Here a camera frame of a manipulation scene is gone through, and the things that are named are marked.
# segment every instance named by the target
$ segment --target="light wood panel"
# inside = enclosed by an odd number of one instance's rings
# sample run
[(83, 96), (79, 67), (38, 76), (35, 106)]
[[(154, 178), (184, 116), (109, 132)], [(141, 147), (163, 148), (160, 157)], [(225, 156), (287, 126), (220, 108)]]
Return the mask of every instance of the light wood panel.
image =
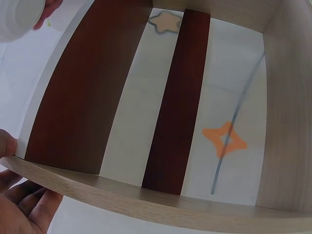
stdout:
[(212, 18), (263, 32), (281, 0), (153, 0), (154, 7), (183, 11), (192, 9)]
[(14, 156), (0, 159), (0, 164), (68, 197), (150, 222), (237, 234), (312, 231), (312, 217), (305, 214), (163, 194), (97, 175), (42, 166)]
[(312, 212), (312, 12), (284, 0), (264, 32), (267, 132), (257, 205)]

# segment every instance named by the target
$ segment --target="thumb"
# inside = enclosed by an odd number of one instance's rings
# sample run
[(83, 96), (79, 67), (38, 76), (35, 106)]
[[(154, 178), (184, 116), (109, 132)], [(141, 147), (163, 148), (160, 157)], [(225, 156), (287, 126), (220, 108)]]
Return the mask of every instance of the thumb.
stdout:
[(15, 154), (17, 141), (5, 130), (0, 129), (0, 158)]

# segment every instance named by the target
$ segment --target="blue line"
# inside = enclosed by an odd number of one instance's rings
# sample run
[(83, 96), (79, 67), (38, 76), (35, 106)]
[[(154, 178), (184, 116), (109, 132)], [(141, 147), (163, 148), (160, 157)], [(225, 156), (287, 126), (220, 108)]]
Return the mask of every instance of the blue line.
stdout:
[(218, 177), (219, 177), (219, 173), (220, 173), (220, 168), (221, 168), (221, 164), (222, 164), (222, 161), (223, 161), (223, 157), (225, 155), (225, 150), (226, 150), (226, 147), (229, 143), (229, 140), (230, 140), (230, 135), (232, 133), (232, 130), (233, 130), (233, 126), (234, 126), (234, 123), (236, 121), (236, 118), (237, 118), (237, 115), (238, 115), (238, 112), (240, 110), (240, 107), (242, 106), (242, 103), (243, 103), (243, 100), (245, 98), (245, 95), (247, 93), (247, 90), (253, 80), (253, 77), (258, 69), (258, 67), (260, 66), (260, 63), (262, 61), (262, 59), (264, 58), (264, 53), (262, 54), (261, 58), (259, 59), (259, 61), (257, 62), (257, 64), (255, 65), (253, 71), (251, 72), (246, 84), (245, 84), (245, 87), (244, 87), (244, 90), (243, 92), (241, 93), (240, 95), (240, 98), (239, 98), (239, 101), (238, 101), (238, 104), (236, 106), (236, 109), (235, 109), (235, 112), (234, 112), (234, 115), (233, 115), (233, 118), (232, 118), (232, 124), (229, 128), (229, 132), (228, 134), (226, 135), (226, 139), (225, 139), (225, 143), (224, 143), (224, 146), (223, 146), (223, 149), (222, 149), (222, 153), (221, 153), (221, 158), (218, 162), (218, 166), (216, 167), (216, 171), (215, 171), (215, 175), (214, 175), (214, 183), (213, 183), (213, 186), (211, 188), (211, 194), (215, 194), (215, 187), (216, 187), (216, 183), (218, 181)]

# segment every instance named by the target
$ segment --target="orange star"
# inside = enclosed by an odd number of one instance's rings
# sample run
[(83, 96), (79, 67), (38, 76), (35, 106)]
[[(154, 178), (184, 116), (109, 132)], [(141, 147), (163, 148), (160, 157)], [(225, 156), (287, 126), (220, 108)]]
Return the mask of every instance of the orange star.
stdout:
[(182, 17), (176, 16), (169, 11), (162, 11), (157, 16), (150, 17), (149, 23), (153, 25), (156, 32), (163, 34), (166, 32), (178, 33)]
[[(211, 129), (206, 128), (203, 129), (203, 135), (211, 140), (216, 148), (216, 153), (218, 158), (222, 157), (222, 151), (224, 148), (223, 141), (221, 140), (221, 136), (227, 134), (229, 132), (229, 129), (232, 127), (231, 122), (226, 122), (221, 128), (218, 129)], [(227, 153), (230, 153), (234, 150), (243, 150), (247, 149), (247, 143), (244, 142), (235, 132), (234, 128), (231, 130), (230, 138), (232, 139), (231, 143), (228, 143), (224, 152), (224, 156)]]

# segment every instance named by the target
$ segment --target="finger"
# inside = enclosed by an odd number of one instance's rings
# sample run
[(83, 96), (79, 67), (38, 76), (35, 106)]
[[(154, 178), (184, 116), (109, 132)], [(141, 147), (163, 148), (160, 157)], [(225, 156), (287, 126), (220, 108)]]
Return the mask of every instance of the finger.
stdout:
[(0, 129), (0, 158), (15, 154), (18, 143), (5, 130)]
[(33, 194), (37, 190), (41, 189), (42, 186), (35, 184), (31, 181), (25, 181), (7, 191), (4, 196), (15, 204), (19, 204), (25, 197)]
[(0, 193), (5, 193), (9, 188), (19, 182), (22, 177), (10, 170), (0, 172)]
[(38, 191), (34, 192), (33, 194), (28, 195), (25, 197), (19, 204), (19, 209), (23, 212), (23, 214), (28, 217), (31, 211), (35, 208), (38, 204), (44, 193), (47, 191), (46, 188), (41, 188)]
[(37, 226), (42, 233), (47, 233), (52, 219), (62, 202), (63, 196), (52, 192), (46, 191), (38, 204), (29, 214), (28, 219)]
[(38, 30), (42, 27), (45, 19), (50, 17), (52, 15), (52, 13), (61, 6), (61, 4), (63, 3), (63, 0), (54, 0), (54, 1), (48, 1), (48, 2), (52, 2), (52, 3), (49, 5), (46, 4), (46, 7), (45, 7), (39, 21), (34, 26), (34, 30)]

